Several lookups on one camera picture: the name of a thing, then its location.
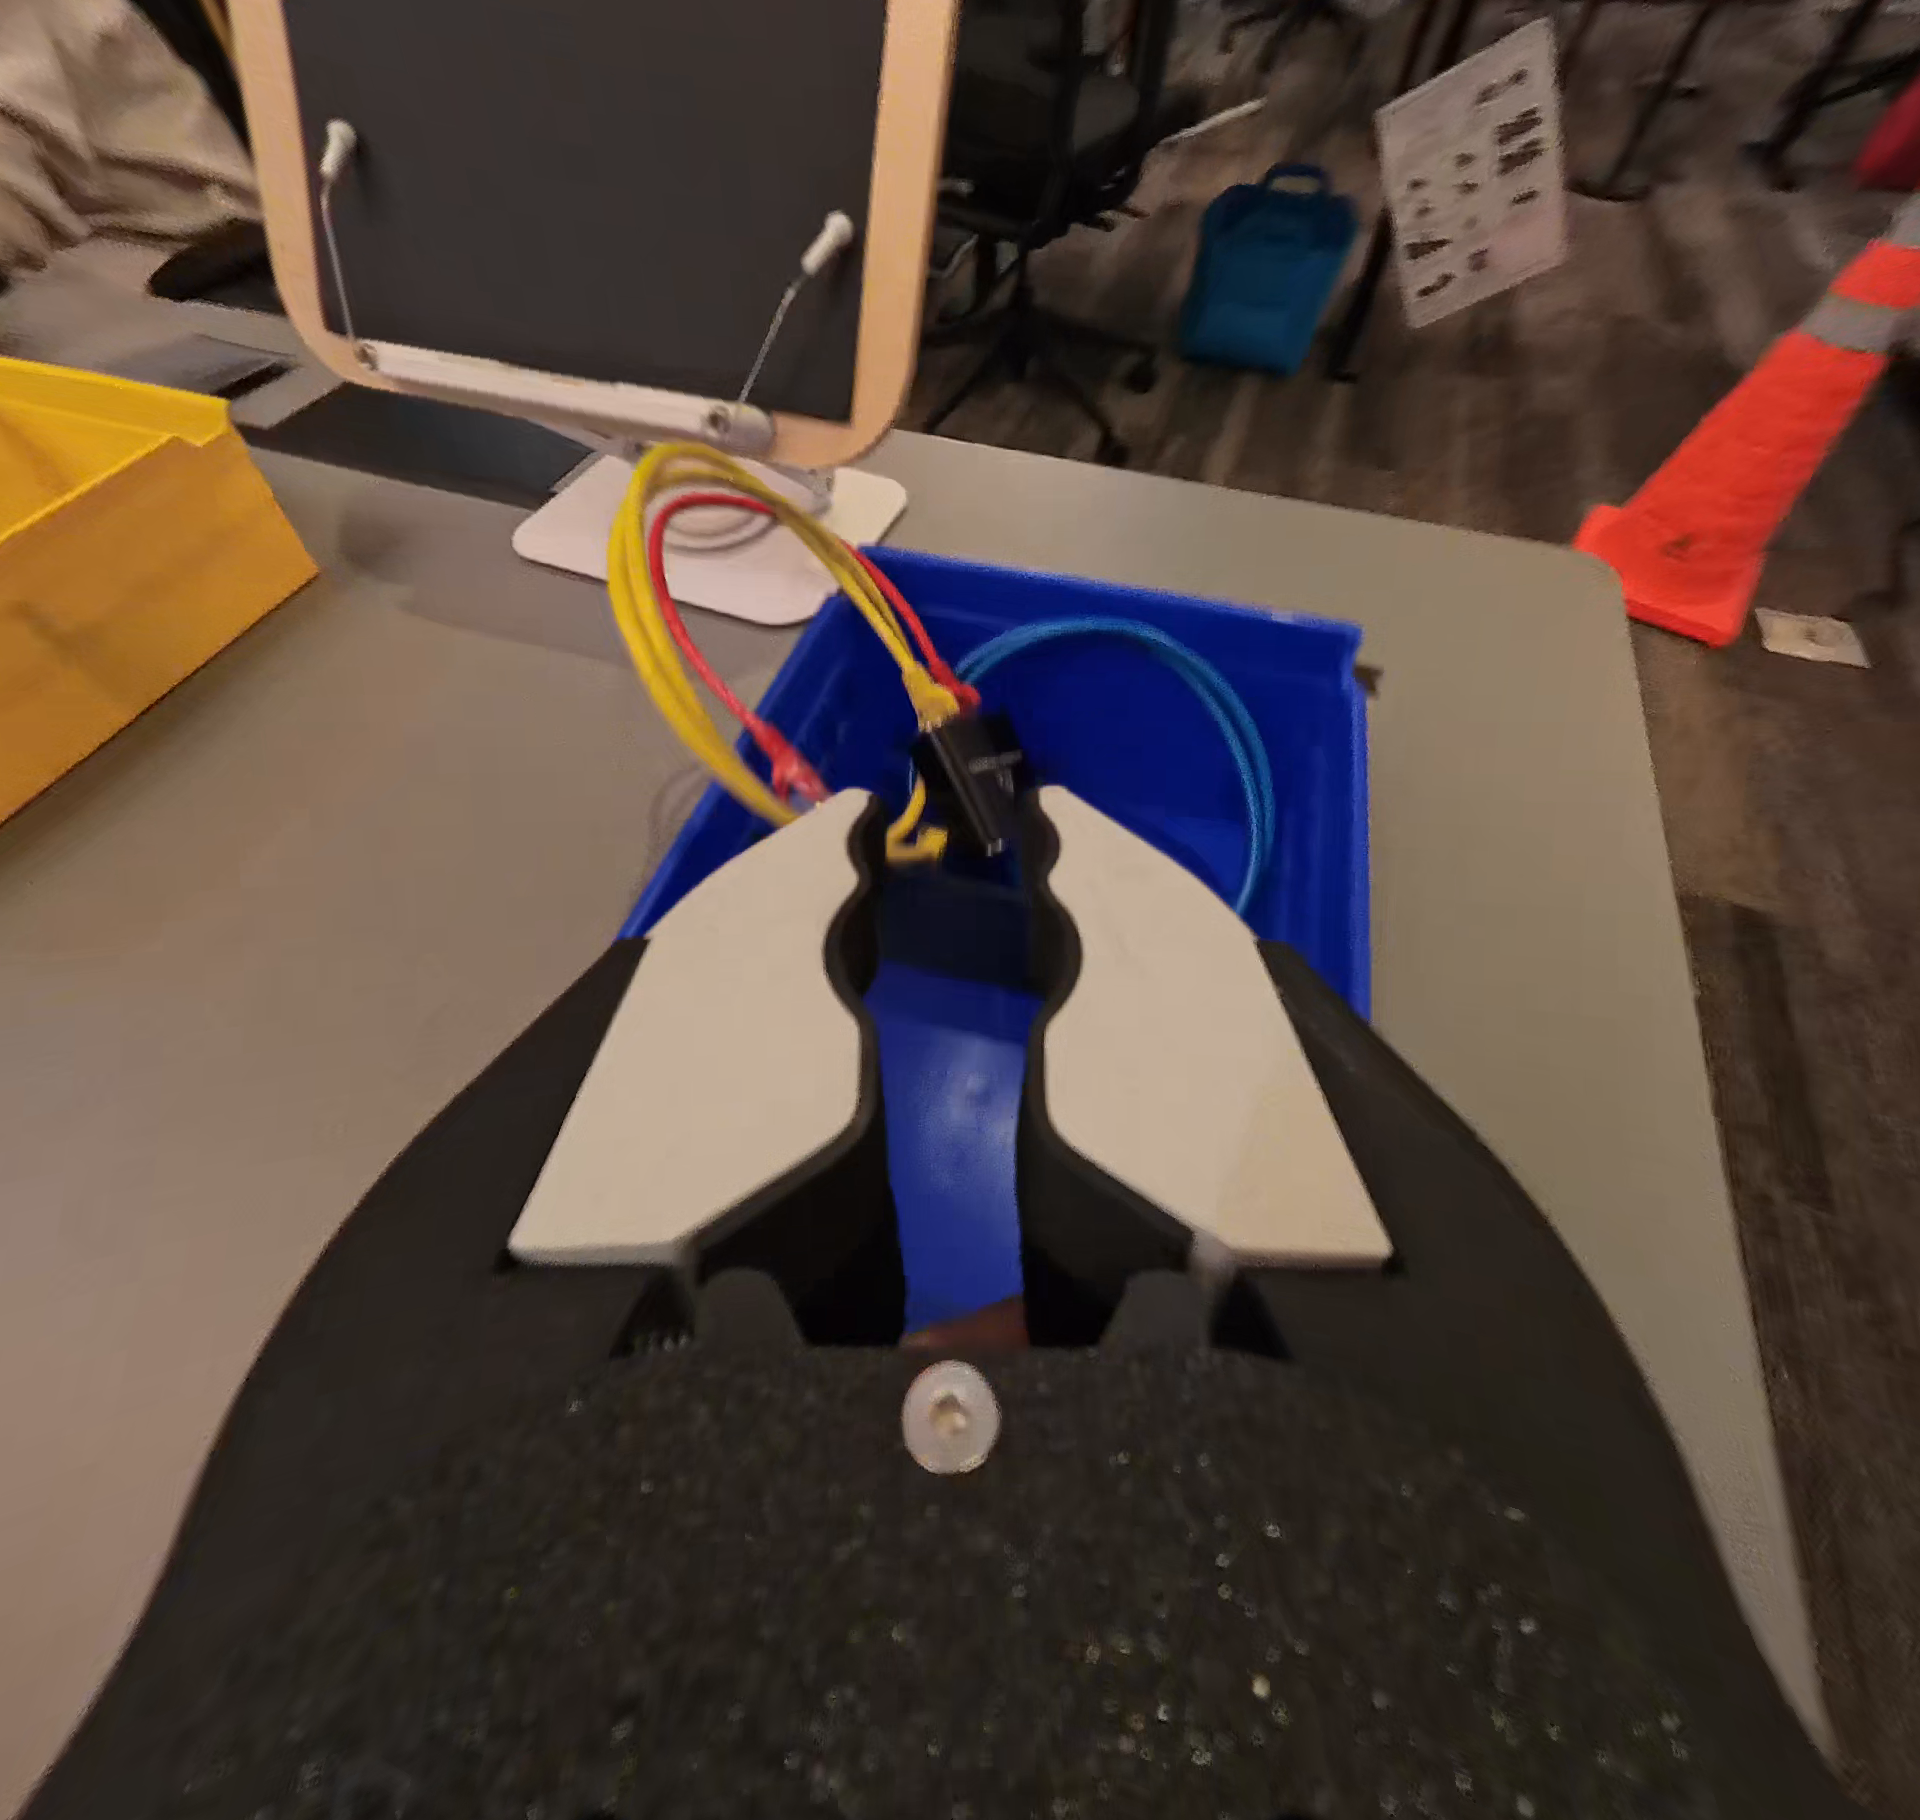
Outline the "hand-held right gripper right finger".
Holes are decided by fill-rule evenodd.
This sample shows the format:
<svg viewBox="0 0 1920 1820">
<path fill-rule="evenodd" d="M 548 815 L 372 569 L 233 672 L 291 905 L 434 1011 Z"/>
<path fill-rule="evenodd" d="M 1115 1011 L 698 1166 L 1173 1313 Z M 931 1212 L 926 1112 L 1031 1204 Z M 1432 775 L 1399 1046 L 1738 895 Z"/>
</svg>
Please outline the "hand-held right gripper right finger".
<svg viewBox="0 0 1920 1820">
<path fill-rule="evenodd" d="M 1139 1297 L 1241 1339 L 1261 1292 L 1394 1283 L 1279 952 L 1066 786 L 1026 803 L 1026 836 L 1042 994 L 1018 1094 L 1031 1344 L 1094 1347 Z"/>
</svg>

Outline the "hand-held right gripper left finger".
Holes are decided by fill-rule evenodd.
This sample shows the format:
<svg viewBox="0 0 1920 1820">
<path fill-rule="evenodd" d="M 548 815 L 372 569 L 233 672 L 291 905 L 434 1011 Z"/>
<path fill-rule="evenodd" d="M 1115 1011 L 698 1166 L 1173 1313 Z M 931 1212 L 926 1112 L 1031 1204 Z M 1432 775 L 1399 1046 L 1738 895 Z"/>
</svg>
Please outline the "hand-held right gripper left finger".
<svg viewBox="0 0 1920 1820">
<path fill-rule="evenodd" d="M 506 1235 L 516 1264 L 768 1273 L 814 1344 L 898 1344 L 877 885 L 888 803 L 838 791 L 725 861 L 630 980 Z"/>
</svg>

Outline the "blue plastic bin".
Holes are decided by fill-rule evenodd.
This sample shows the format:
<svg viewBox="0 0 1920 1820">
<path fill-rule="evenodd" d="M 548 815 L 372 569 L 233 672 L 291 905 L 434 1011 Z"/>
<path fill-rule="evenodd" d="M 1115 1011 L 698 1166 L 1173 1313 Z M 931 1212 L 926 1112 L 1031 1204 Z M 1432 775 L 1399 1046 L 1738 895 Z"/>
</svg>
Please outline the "blue plastic bin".
<svg viewBox="0 0 1920 1820">
<path fill-rule="evenodd" d="M 1173 591 L 1018 574 L 915 552 L 877 563 L 931 649 L 963 667 L 1016 629 L 1054 638 L 980 679 L 1031 775 L 1066 786 L 1193 874 L 1266 944 L 1283 944 L 1370 1011 L 1370 782 L 1358 624 Z M 1156 629 L 1244 708 L 1271 763 L 1271 861 L 1244 883 L 1236 755 L 1178 672 L 1115 629 Z M 906 1322 L 935 1324 L 1018 1292 L 1016 1125 L 1032 1000 L 883 970 L 877 1016 L 888 1159 L 898 1212 Z"/>
</svg>

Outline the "black ethernet port adapter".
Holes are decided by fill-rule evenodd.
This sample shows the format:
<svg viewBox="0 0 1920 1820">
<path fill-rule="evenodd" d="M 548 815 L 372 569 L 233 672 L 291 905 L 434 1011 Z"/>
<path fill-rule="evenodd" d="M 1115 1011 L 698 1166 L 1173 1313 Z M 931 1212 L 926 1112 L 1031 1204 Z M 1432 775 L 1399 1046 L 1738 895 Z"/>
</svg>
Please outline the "black ethernet port adapter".
<svg viewBox="0 0 1920 1820">
<path fill-rule="evenodd" d="M 1031 760 L 1008 710 L 961 710 L 915 740 L 931 816 L 974 861 L 1002 861 L 1018 833 Z"/>
</svg>

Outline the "yellow plastic bin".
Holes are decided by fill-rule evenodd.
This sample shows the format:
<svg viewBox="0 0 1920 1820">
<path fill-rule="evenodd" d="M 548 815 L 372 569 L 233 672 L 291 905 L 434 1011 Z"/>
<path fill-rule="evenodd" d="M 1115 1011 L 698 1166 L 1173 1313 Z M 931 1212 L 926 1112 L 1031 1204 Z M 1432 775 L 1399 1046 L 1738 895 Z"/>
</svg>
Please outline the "yellow plastic bin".
<svg viewBox="0 0 1920 1820">
<path fill-rule="evenodd" d="M 232 404 L 0 359 L 6 824 L 314 578 Z"/>
</svg>

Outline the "black bin divider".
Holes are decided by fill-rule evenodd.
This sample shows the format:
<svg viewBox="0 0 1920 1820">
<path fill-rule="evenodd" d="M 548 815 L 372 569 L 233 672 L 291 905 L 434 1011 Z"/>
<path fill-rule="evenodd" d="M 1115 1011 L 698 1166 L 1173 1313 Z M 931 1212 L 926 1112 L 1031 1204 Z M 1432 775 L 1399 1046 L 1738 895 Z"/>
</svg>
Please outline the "black bin divider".
<svg viewBox="0 0 1920 1820">
<path fill-rule="evenodd" d="M 877 966 L 1032 1000 L 1031 895 L 1016 883 L 898 870 L 877 891 Z"/>
</svg>

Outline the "small floor plate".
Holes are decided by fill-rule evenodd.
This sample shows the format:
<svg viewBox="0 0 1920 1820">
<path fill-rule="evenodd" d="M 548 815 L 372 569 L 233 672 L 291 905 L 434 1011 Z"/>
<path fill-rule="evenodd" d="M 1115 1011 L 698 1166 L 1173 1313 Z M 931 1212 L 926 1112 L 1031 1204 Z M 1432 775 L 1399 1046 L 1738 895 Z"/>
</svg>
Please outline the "small floor plate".
<svg viewBox="0 0 1920 1820">
<path fill-rule="evenodd" d="M 1871 653 L 1854 624 L 1836 616 L 1805 616 L 1805 608 L 1754 608 L 1756 643 L 1769 657 L 1790 657 L 1811 667 L 1846 667 L 1871 672 Z"/>
</svg>

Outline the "blue basket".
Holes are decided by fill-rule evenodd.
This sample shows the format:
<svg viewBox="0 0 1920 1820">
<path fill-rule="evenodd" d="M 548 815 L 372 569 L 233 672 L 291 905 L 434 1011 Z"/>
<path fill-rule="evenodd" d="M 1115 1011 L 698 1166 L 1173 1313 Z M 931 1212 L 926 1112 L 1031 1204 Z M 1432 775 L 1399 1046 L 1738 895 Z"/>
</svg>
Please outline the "blue basket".
<svg viewBox="0 0 1920 1820">
<path fill-rule="evenodd" d="M 1275 164 L 1261 180 L 1213 196 L 1178 321 L 1182 359 L 1291 378 L 1354 239 L 1358 205 L 1326 168 Z"/>
</svg>

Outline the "orange traffic cone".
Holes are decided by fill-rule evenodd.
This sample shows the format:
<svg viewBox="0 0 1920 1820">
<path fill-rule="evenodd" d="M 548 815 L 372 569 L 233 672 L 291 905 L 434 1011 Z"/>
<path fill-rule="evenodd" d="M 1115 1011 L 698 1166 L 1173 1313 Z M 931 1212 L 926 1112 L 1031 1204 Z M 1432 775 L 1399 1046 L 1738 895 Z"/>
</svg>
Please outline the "orange traffic cone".
<svg viewBox="0 0 1920 1820">
<path fill-rule="evenodd" d="M 1575 552 L 1613 574 L 1632 624 L 1700 649 L 1738 638 L 1774 536 L 1884 382 L 1913 306 L 1911 196 L 1644 489 L 1583 519 Z"/>
</svg>

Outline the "printed paper sign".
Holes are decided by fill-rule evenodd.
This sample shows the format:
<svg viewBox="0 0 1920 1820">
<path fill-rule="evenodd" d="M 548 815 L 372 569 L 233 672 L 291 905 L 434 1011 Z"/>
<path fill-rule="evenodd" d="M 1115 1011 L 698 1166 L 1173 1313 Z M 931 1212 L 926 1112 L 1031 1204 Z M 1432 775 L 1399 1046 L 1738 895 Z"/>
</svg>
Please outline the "printed paper sign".
<svg viewBox="0 0 1920 1820">
<path fill-rule="evenodd" d="M 1550 17 L 1383 104 L 1374 149 L 1406 328 L 1453 321 L 1569 257 Z"/>
</svg>

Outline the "black office chair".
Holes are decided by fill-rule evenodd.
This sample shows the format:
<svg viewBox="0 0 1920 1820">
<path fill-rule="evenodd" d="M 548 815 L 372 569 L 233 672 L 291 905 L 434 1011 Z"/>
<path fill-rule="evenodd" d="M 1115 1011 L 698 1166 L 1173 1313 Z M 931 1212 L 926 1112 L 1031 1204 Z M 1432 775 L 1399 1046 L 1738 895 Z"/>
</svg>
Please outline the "black office chair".
<svg viewBox="0 0 1920 1820">
<path fill-rule="evenodd" d="M 935 225 L 974 246 L 974 296 L 961 315 L 926 321 L 923 345 L 980 345 L 980 359 L 926 411 L 926 434 L 994 375 L 1042 378 L 1087 419 L 1096 462 L 1131 462 L 1066 351 L 1114 351 L 1134 395 L 1156 382 L 1156 351 L 1042 306 L 1032 257 L 1121 221 L 1144 130 L 1148 96 L 1087 51 L 1087 0 L 961 0 Z"/>
</svg>

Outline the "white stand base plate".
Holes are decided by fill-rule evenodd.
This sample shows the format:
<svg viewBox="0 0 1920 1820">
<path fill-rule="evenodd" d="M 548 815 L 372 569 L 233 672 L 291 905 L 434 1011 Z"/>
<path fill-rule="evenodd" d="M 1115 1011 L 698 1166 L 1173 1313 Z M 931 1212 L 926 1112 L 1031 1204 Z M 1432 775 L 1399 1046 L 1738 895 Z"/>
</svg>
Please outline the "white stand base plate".
<svg viewBox="0 0 1920 1820">
<path fill-rule="evenodd" d="M 526 514 L 514 556 L 581 583 L 608 583 L 608 530 L 630 489 L 639 447 L 614 447 L 577 467 L 556 495 Z M 906 514 L 906 484 L 836 467 L 744 462 L 756 495 L 781 495 L 814 514 L 849 552 L 870 552 Z M 796 629 L 831 596 L 831 574 L 771 514 L 693 509 L 666 527 L 666 588 L 676 604 L 750 629 Z"/>
</svg>

